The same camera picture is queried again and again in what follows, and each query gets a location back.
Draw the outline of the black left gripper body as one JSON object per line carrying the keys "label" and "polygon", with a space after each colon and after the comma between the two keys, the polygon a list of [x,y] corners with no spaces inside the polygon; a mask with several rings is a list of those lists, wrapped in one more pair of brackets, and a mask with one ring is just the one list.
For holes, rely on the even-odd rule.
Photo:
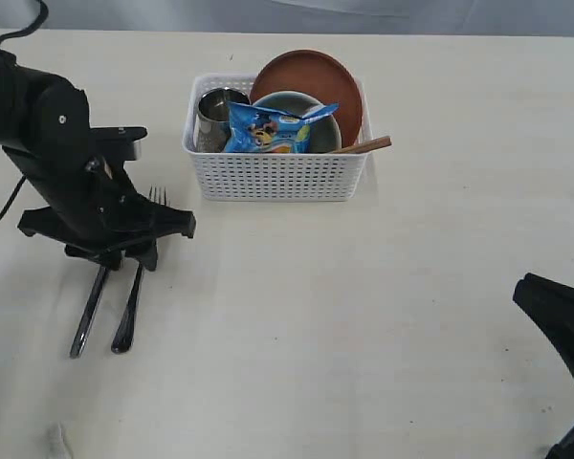
{"label": "black left gripper body", "polygon": [[71,257],[118,270],[127,248],[156,241],[138,238],[144,227],[138,208],[151,202],[124,169],[146,135],[142,126],[95,127],[79,139],[60,136],[39,146],[4,145],[4,152],[46,203],[24,211],[19,230],[63,244]]}

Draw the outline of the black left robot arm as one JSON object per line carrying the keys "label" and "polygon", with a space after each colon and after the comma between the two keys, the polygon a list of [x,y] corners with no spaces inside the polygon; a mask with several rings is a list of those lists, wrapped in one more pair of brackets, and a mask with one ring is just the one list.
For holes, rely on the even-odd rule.
{"label": "black left robot arm", "polygon": [[0,146],[47,204],[23,213],[26,236],[53,239],[109,270],[125,257],[155,270],[157,240],[193,237],[196,220],[143,196],[128,177],[124,165],[146,135],[142,126],[91,126],[84,91],[0,52]]}

